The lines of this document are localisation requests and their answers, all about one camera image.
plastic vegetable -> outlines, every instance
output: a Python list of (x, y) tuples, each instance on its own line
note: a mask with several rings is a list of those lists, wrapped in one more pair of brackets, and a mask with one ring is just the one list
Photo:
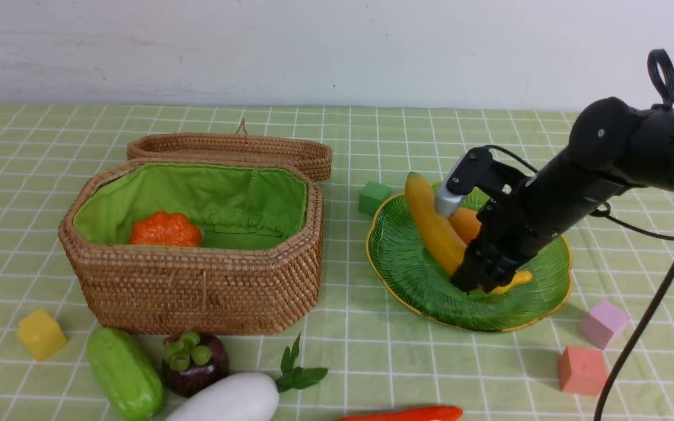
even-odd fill
[(164, 343), (161, 375), (174, 394), (190, 398), (229, 374), (228, 352), (217, 336), (186, 332)]
[[(433, 186), (417, 172), (407, 174), (404, 195), (418, 229), (423, 245), (439, 266), (451, 277), (465, 260), (466, 243), (456, 234), (448, 218), (436, 213)], [(514, 279), (505, 287), (497, 287), (491, 294), (503, 294), (510, 288), (532, 280), (529, 271), (517, 271)]]
[(265, 373), (236, 373), (206, 387), (180, 405), (166, 421), (270, 421), (280, 394)]
[(236, 373), (193, 395), (166, 421), (270, 421), (279, 405), (280, 394), (289, 389), (305, 389), (326, 376), (326, 368), (295, 366), (300, 334), (292, 348), (286, 347), (274, 380), (264, 373)]
[(465, 244), (469, 245), (480, 232), (480, 221), (477, 219), (477, 212), (469, 208), (460, 207), (449, 218), (449, 223), (452, 229), (462, 239)]
[(457, 421), (464, 413), (462, 408), (438, 405), (396, 412), (345, 416), (337, 421)]
[(134, 224), (129, 244), (201, 247), (201, 230), (182, 213), (159, 210)]
[(90, 334), (86, 353), (102, 391), (124, 419), (150, 419), (163, 409), (160, 376), (129, 333), (102, 327)]
[(289, 389), (305, 389), (320, 382), (326, 376), (326, 368), (301, 368), (295, 366), (300, 353), (300, 333), (293, 342), (293, 347), (286, 347), (283, 359), (280, 361), (280, 371), (283, 375), (277, 379), (277, 389), (284, 392)]

wicker basket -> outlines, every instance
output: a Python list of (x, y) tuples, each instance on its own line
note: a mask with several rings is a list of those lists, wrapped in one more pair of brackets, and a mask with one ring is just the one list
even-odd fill
[(332, 149), (325, 144), (302, 139), (252, 136), (241, 120), (235, 134), (173, 133), (145, 136), (126, 148), (126, 158), (213, 157), (244, 163), (294, 165), (314, 181), (332, 175)]
[[(191, 329), (216, 335), (270, 335), (315, 306), (321, 283), (324, 202), (317, 180), (300, 167), (324, 179), (330, 173), (331, 150), (295, 139), (246, 137), (148, 136), (129, 146), (128, 162), (85, 184), (61, 221), (59, 239), (88, 307), (102, 325), (137, 334), (172, 335)], [(210, 138), (216, 143), (205, 141)], [(134, 157), (153, 144), (176, 152), (165, 155), (156, 150), (154, 157)], [(255, 157), (252, 149), (259, 146), (262, 151), (263, 144), (272, 152)], [(284, 163), (283, 157), (296, 150), (319, 157), (301, 155), (300, 160)], [(86, 201), (112, 181), (153, 163), (245, 166), (252, 171), (282, 168), (307, 185), (302, 228), (265, 250), (103, 245), (86, 240), (73, 222)]]

red pepper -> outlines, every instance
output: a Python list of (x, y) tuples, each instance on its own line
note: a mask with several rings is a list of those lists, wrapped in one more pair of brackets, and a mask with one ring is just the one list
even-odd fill
[(134, 224), (129, 244), (201, 247), (201, 231), (184, 214), (160, 210)]
[(351, 415), (337, 421), (457, 421), (465, 413), (462, 408), (436, 405), (385, 413)]

toy block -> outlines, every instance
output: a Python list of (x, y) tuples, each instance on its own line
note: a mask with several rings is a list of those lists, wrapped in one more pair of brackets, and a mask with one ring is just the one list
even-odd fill
[(358, 211), (360, 213), (365, 213), (366, 215), (374, 216), (381, 204), (386, 202), (386, 199), (389, 197), (391, 197), (391, 187), (369, 181), (366, 186), (360, 190)]
[(558, 378), (562, 392), (599, 395), (607, 381), (607, 367), (602, 352), (567, 346), (558, 360)]
[(35, 310), (20, 320), (16, 335), (38, 362), (47, 360), (67, 344), (59, 324), (43, 309)]
[(580, 331), (599, 349), (604, 350), (623, 333), (631, 318), (609, 299), (603, 299), (589, 310)]

pink cube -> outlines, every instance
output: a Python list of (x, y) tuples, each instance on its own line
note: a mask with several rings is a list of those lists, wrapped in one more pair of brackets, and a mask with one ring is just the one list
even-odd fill
[(558, 359), (558, 379), (561, 391), (567, 394), (599, 395), (607, 381), (602, 352), (567, 346)]
[(609, 299), (603, 299), (592, 307), (581, 323), (581, 333), (594, 346), (604, 350), (623, 333), (631, 318)]

